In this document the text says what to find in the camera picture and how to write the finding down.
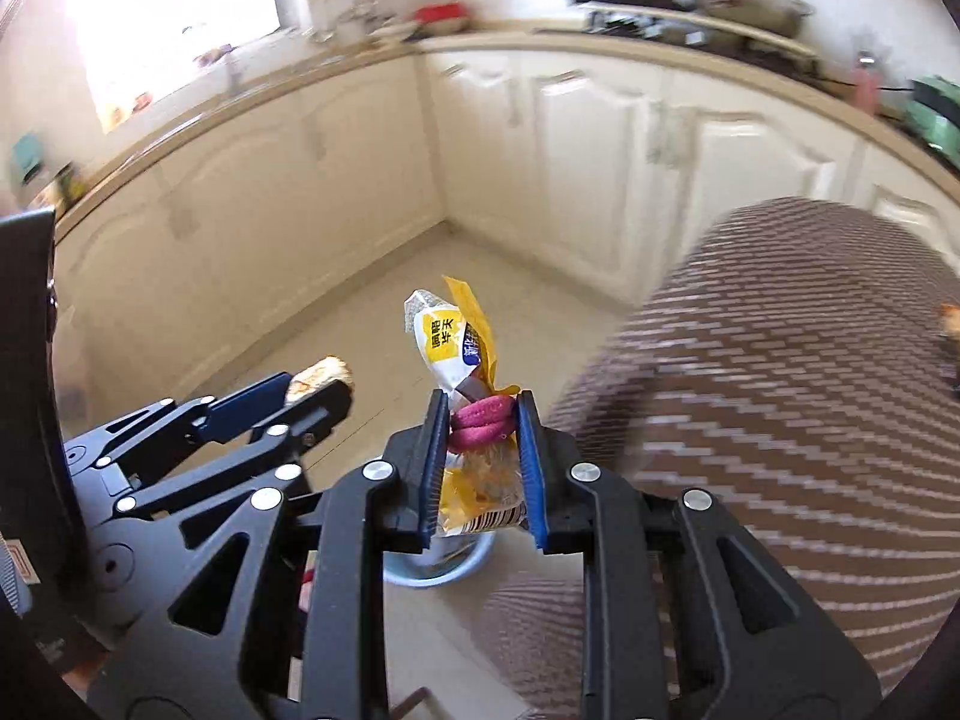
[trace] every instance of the floor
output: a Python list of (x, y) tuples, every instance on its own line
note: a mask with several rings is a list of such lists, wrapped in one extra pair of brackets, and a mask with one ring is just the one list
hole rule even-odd
[[(433, 234), (415, 249), (330, 301), (309, 326), (234, 383), (242, 386), (277, 370), (296, 372), (328, 354), (347, 361), (356, 384), (352, 412), (333, 436), (304, 457), (318, 490), (378, 456), (393, 432), (424, 416), (434, 384), (413, 338), (403, 332), (403, 301), (412, 290), (445, 296), (443, 274), (469, 282), (496, 334), (497, 384), (531, 389), (541, 413), (624, 316), (552, 274), (458, 234)], [(511, 720), (524, 712), (526, 704), (498, 678), (469, 633), (491, 590), (524, 570), (580, 576), (579, 560), (544, 557), (526, 533), (504, 530), (488, 563), (472, 577), (438, 589), (387, 586), (392, 700), (425, 685), (437, 697), (440, 714), (454, 720)]]

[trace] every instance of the kitchen countertop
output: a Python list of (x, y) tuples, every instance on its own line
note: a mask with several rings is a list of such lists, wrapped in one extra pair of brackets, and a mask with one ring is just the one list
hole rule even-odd
[(549, 52), (589, 53), (635, 61), (650, 62), (693, 73), (707, 74), (752, 87), (774, 97), (787, 100), (814, 113), (833, 119), (866, 140), (889, 151), (896, 158), (920, 172), (960, 205), (960, 180), (923, 148), (913, 143), (880, 119), (870, 117), (842, 100), (812, 89), (805, 84), (778, 76), (771, 71), (752, 67), (734, 59), (628, 38), (583, 34), (576, 31), (539, 32), (552, 28), (549, 22), (510, 23), (512, 28), (482, 29), (443, 38), (429, 38), (416, 44), (400, 44), (368, 50), (336, 61), (318, 59), (311, 63), (279, 71), (267, 76), (243, 94), (208, 111), (199, 112), (184, 122), (171, 125), (135, 146), (129, 153), (114, 160), (109, 173), (56, 224), (59, 242), (100, 203), (122, 186), (155, 165), (167, 154), (189, 143), (203, 133), (245, 113), (257, 105), (282, 97), (296, 89), (318, 81), (340, 76), (352, 70), (388, 62), (404, 56), (429, 52), (458, 50), (549, 50)]

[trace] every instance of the silver rivet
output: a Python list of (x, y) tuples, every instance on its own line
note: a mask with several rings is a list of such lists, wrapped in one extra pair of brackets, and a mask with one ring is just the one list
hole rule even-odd
[(373, 482), (386, 479), (394, 472), (394, 467), (385, 460), (374, 460), (363, 466), (363, 475)]
[(578, 482), (596, 482), (600, 478), (600, 469), (592, 463), (578, 463), (570, 469), (570, 476)]
[(694, 512), (705, 512), (713, 504), (713, 498), (707, 490), (687, 490), (683, 494), (683, 505)]
[(274, 471), (274, 476), (277, 477), (277, 479), (289, 482), (291, 479), (296, 479), (296, 477), (301, 475), (301, 472), (301, 467), (296, 463), (288, 463), (286, 466), (280, 466)]
[(282, 500), (283, 493), (277, 488), (261, 488), (256, 493), (253, 493), (250, 498), (253, 507), (260, 509), (261, 512), (270, 511), (273, 507), (278, 506)]

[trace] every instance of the plastic bag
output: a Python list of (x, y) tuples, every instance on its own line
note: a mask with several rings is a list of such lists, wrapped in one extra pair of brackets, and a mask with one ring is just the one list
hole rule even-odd
[[(404, 305), (404, 323), (437, 385), (448, 394), (450, 412), (493, 394), (516, 395), (518, 386), (496, 389), (493, 332), (469, 284), (444, 279), (455, 303), (417, 290)], [(441, 536), (517, 525), (525, 517), (514, 436), (462, 454), (448, 452), (440, 489)]]

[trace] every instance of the window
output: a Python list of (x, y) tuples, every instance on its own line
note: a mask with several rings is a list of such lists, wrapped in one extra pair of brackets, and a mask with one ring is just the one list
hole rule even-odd
[(197, 57), (280, 26), (275, 0), (67, 0), (105, 132), (195, 79)]

